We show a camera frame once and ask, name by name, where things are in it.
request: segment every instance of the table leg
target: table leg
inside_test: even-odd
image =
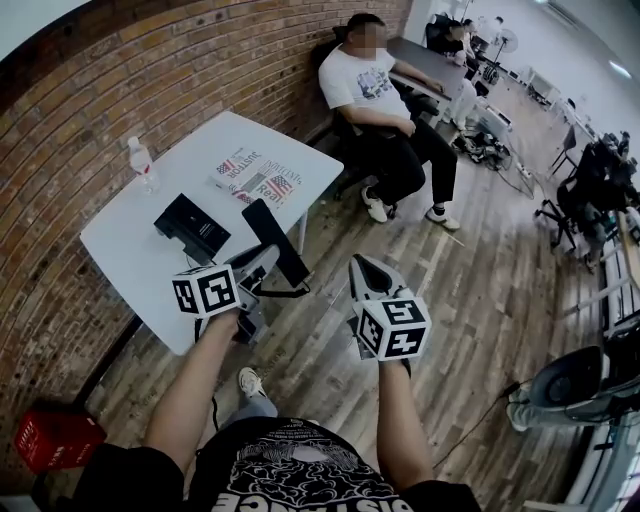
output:
[[[298,221],[300,223],[299,225],[299,229],[300,231],[298,231],[298,254],[300,256],[302,256],[302,250],[304,249],[304,237],[307,234],[307,214],[309,212],[305,211],[302,214],[302,217],[300,217],[300,220]]]
[[[562,316],[566,317],[566,316],[572,315],[573,313],[577,313],[581,309],[587,306],[590,306],[594,302],[598,302],[599,300],[604,299],[605,297],[608,297],[611,293],[615,292],[618,288],[621,288],[622,286],[624,286],[625,284],[628,284],[629,282],[631,282],[630,277],[624,277],[618,281],[615,281],[614,283],[611,284],[611,286],[607,286],[603,290],[600,290],[598,293],[591,296],[589,299],[582,301],[579,304],[576,304],[575,306],[573,306],[572,308],[565,310]]]

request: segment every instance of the graphic print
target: graphic print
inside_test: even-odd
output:
[[[377,354],[384,329],[365,309],[362,311],[358,336]]]
[[[424,317],[420,313],[417,304],[411,299],[383,302],[382,307],[391,325],[424,322]]]
[[[184,311],[185,313],[198,312],[198,304],[193,296],[189,281],[173,281],[173,291],[178,298],[180,311]]]
[[[387,344],[386,357],[410,356],[420,351],[420,343],[425,329],[407,329],[406,331],[393,331]]]
[[[227,269],[201,277],[198,279],[198,288],[200,289],[205,313],[211,313],[216,309],[228,306],[236,300]]]
[[[380,68],[371,68],[369,71],[359,74],[357,81],[362,95],[368,100],[380,98],[393,87],[387,72]]]
[[[359,457],[299,420],[239,451],[227,491],[294,508],[394,497]]]

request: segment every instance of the red crate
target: red crate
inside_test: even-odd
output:
[[[84,466],[107,435],[85,412],[29,410],[15,438],[18,453],[34,473]]]

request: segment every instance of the ceiling light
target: ceiling light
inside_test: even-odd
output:
[[[626,78],[631,78],[631,73],[629,73],[626,69],[624,69],[620,64],[616,64],[612,60],[609,61],[609,64],[611,64],[611,67],[615,69],[618,73],[620,73],[622,76]]]

